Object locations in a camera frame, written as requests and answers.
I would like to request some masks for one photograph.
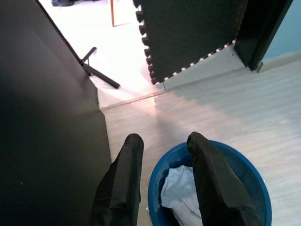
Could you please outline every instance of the light blue wall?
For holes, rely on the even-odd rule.
[[[301,0],[293,0],[263,61],[301,50]]]

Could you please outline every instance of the black foam mat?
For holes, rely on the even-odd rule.
[[[248,0],[134,0],[151,81],[163,82],[236,38]]]

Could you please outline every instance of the wooden floor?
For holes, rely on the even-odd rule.
[[[266,182],[273,226],[301,225],[301,61],[248,69],[104,111],[112,159],[124,139],[144,139],[138,226],[150,226],[147,188],[160,157],[192,131],[244,154]]]

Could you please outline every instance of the white cloth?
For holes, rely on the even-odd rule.
[[[173,209],[181,226],[202,226],[192,167],[169,169],[161,191],[162,206]]]

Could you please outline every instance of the blue bucket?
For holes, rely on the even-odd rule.
[[[217,141],[211,140],[210,142],[221,152],[233,172],[244,183],[259,212],[262,225],[271,226],[272,208],[269,193],[257,169],[232,147]],[[187,143],[177,145],[163,155],[152,172],[148,189],[148,204],[154,226],[179,225],[171,210],[161,206],[160,194],[169,168],[177,168],[181,165],[191,166],[191,155],[187,150]]]

